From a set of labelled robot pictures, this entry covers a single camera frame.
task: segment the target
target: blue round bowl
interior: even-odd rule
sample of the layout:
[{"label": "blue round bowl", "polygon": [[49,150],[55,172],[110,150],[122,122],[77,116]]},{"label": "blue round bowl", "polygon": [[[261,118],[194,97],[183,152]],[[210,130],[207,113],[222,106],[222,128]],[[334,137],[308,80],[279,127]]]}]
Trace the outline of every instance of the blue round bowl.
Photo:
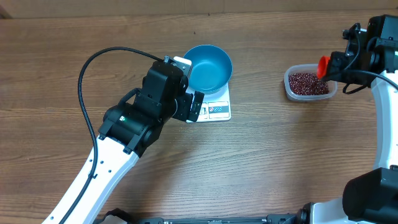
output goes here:
[{"label": "blue round bowl", "polygon": [[232,61],[228,54],[213,45],[199,45],[189,50],[184,58],[192,61],[189,87],[204,94],[216,93],[232,76]]}]

